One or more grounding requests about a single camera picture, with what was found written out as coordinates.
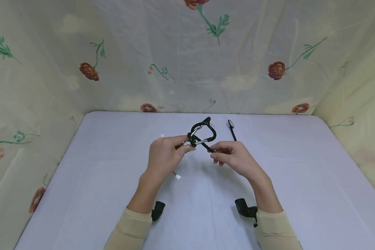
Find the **forearm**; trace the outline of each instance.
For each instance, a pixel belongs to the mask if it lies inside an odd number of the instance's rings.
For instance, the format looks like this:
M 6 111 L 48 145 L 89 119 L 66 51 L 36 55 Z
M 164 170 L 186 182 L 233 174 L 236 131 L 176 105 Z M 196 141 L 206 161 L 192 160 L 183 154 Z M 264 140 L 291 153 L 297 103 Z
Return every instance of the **forearm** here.
M 263 250 L 301 250 L 269 176 L 260 166 L 248 178 L 258 207 L 256 239 Z
M 260 166 L 256 166 L 253 173 L 247 179 L 253 188 L 257 207 L 260 210 L 271 214 L 283 211 L 271 179 Z
M 143 173 L 135 194 L 108 238 L 104 250 L 141 250 L 151 227 L 151 209 L 161 182 Z
M 140 214 L 151 213 L 161 183 L 161 180 L 150 173 L 143 173 L 139 178 L 137 190 L 126 208 Z

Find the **beige sleeve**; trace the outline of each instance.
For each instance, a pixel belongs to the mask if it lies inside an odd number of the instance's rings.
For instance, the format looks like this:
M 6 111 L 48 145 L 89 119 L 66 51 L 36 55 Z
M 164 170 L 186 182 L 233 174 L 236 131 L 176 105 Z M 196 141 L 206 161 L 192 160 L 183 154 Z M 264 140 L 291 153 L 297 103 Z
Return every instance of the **beige sleeve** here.
M 262 250 L 302 250 L 285 211 L 270 214 L 259 209 L 257 223 L 254 231 Z
M 151 222 L 151 213 L 139 214 L 125 208 L 104 250 L 142 250 Z

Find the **fabric wall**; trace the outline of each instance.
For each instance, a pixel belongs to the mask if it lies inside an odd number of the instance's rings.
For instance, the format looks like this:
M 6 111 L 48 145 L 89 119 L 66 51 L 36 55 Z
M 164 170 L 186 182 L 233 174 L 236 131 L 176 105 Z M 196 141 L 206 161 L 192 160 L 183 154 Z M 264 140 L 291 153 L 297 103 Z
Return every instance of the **fabric wall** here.
M 375 18 L 340 68 L 338 87 L 317 106 L 340 143 L 375 187 Z
M 51 24 L 30 25 L 14 3 L 0 0 L 0 250 L 13 249 L 84 114 L 100 108 L 64 70 L 72 57 Z

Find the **cream fabric curtain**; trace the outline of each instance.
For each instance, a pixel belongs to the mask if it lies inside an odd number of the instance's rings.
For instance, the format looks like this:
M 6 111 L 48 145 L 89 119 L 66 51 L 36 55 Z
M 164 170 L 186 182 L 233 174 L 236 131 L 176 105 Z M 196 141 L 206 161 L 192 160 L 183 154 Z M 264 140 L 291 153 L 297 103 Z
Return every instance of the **cream fabric curtain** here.
M 92 110 L 316 110 L 375 185 L 375 0 L 0 0 L 0 249 Z
M 375 32 L 347 60 L 339 86 L 314 114 L 326 121 L 375 187 Z

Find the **white table surface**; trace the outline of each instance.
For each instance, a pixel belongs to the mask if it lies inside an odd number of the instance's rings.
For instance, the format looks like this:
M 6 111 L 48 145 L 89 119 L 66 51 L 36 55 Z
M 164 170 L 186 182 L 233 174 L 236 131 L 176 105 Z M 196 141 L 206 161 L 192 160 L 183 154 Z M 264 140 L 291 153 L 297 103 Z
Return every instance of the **white table surface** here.
M 315 116 L 95 111 L 85 116 L 16 250 L 102 249 L 147 166 L 150 143 L 187 134 L 211 116 L 215 142 L 227 126 L 271 177 L 304 250 L 375 250 L 375 190 Z M 198 137 L 207 137 L 202 129 Z M 259 249 L 252 220 L 234 200 L 255 205 L 248 182 L 219 168 L 198 146 L 156 200 L 166 207 L 145 250 Z

